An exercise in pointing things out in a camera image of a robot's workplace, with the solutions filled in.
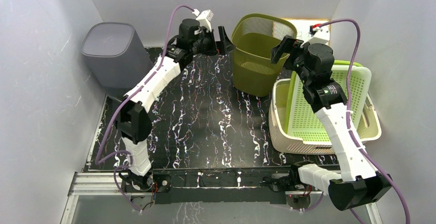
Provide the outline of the olive green slatted bin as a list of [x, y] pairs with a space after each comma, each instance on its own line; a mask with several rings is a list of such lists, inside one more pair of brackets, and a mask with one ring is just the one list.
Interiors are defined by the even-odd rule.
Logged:
[[259, 13], [242, 17], [231, 36], [235, 46], [231, 53], [234, 87], [257, 97], [269, 95], [289, 56], [285, 53], [272, 64], [271, 49], [285, 36], [296, 35], [296, 27], [287, 20]]

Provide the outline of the lime green perforated basket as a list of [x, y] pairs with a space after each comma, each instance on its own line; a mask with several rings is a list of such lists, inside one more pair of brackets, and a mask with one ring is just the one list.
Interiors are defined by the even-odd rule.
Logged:
[[[352, 92], [351, 120], [357, 127], [359, 125], [365, 100], [368, 94], [372, 74], [371, 71], [361, 65], [352, 67], [350, 87]], [[313, 113], [311, 106], [304, 98], [302, 83], [295, 72], [291, 74], [288, 100], [286, 105], [287, 121], [285, 131], [291, 137], [301, 138], [305, 143], [329, 144], [329, 137]]]

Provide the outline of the grey slatted bin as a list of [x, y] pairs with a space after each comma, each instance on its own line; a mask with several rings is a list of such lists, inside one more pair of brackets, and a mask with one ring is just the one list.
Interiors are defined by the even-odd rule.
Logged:
[[123, 100], [153, 67], [138, 33], [127, 23], [94, 25], [81, 52], [106, 94], [117, 100]]

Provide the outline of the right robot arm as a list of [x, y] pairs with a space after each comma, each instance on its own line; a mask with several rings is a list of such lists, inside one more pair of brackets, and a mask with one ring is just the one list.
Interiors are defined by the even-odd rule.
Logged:
[[289, 55], [285, 68], [302, 82], [304, 98], [323, 125], [341, 171], [337, 174], [309, 161], [298, 162], [291, 167], [290, 185], [296, 190], [308, 185], [322, 190], [340, 211], [377, 202], [392, 188], [392, 179], [363, 155], [364, 146], [347, 106], [350, 98], [331, 77], [335, 61], [332, 48], [285, 36], [271, 50], [271, 62], [277, 63], [284, 53]]

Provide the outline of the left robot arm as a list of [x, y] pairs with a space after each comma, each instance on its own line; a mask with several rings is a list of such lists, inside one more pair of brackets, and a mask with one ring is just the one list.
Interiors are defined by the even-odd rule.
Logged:
[[121, 132], [121, 139], [129, 157], [127, 175], [121, 178], [134, 189], [149, 191], [154, 185], [150, 173], [152, 168], [146, 139], [153, 123], [149, 117], [152, 104], [168, 86], [180, 75], [194, 56], [226, 55], [235, 49], [225, 27], [218, 26], [219, 40], [215, 40], [214, 30], [196, 19], [184, 19], [179, 25], [178, 34], [167, 41], [167, 45], [147, 75], [124, 95], [117, 108], [115, 127]]

